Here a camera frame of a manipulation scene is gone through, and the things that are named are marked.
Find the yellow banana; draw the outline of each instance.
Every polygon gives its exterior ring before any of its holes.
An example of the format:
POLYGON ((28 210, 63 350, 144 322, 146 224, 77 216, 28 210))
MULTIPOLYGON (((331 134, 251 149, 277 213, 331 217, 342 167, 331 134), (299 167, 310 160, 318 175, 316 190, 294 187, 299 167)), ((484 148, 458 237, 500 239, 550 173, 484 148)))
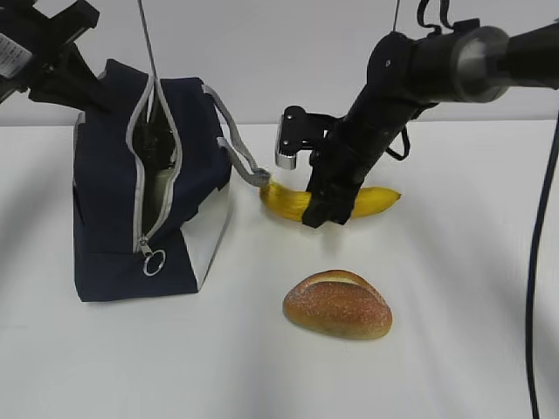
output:
MULTIPOLYGON (((383 212, 400 199, 400 196, 398 192, 388 188, 361 189, 355 200, 351 217, 372 216, 383 212)), ((279 183, 270 182, 260 189, 260 199, 274 214, 300 223, 303 213, 311 201, 311 194, 310 192, 291 190, 279 183)))

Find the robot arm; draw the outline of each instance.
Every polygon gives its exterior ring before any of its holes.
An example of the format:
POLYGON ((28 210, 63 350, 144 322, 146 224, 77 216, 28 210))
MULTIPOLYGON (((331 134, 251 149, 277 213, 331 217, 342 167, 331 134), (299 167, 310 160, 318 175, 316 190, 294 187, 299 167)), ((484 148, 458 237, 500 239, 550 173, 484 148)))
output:
POLYGON ((497 100, 510 86, 559 88, 559 23, 510 38, 478 19, 412 40, 393 31, 369 59, 367 84, 341 119, 284 112, 276 162, 295 168, 312 150, 312 193, 303 223, 349 219, 363 180, 410 120, 441 102, 497 100))

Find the cable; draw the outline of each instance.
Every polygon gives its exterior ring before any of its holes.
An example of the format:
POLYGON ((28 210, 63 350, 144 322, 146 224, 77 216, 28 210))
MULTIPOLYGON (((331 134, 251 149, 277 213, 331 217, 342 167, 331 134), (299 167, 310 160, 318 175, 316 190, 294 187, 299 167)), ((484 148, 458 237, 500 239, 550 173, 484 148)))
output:
POLYGON ((394 13, 394 24, 392 25, 393 32, 396 32, 396 25, 398 23, 399 14, 400 14, 400 0, 396 0, 396 12, 394 13))
POLYGON ((542 194, 538 205, 538 213, 535 219, 534 235, 532 236, 532 246, 530 248, 530 262, 528 267, 528 289, 526 291, 526 374, 528 379, 528 392, 530 393, 530 403, 532 407, 533 419, 540 419, 538 400, 535 392, 534 378, 534 302, 535 302, 535 279, 538 264, 538 252, 542 238, 542 228, 548 207, 549 193, 553 176, 556 171, 557 156, 559 156, 559 115, 557 115, 556 133, 549 152, 548 167, 543 179, 542 194))

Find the bread roll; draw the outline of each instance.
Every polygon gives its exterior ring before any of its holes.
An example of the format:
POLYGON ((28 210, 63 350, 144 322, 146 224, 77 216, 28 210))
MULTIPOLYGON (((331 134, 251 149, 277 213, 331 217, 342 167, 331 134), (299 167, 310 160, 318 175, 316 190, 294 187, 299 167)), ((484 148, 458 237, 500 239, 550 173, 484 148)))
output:
POLYGON ((346 339, 377 339, 392 326, 392 313, 381 294, 348 271, 306 278, 286 295, 283 310, 296 325, 346 339))

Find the navy blue bag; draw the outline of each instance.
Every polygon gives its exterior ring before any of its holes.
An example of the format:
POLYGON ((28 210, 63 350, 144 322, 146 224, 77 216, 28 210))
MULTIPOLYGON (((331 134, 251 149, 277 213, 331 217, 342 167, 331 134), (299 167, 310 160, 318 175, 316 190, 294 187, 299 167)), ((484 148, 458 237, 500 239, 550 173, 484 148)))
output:
POLYGON ((250 155, 246 158, 256 175, 239 165, 214 106, 230 122, 233 147, 246 156, 238 131, 201 79, 154 79, 108 60, 101 80, 121 102, 112 113, 87 109, 75 128, 79 297, 111 301, 198 292, 227 223, 231 161, 255 186, 267 182, 268 175, 250 155), (172 167, 147 187, 133 138, 154 89, 176 148, 172 167))

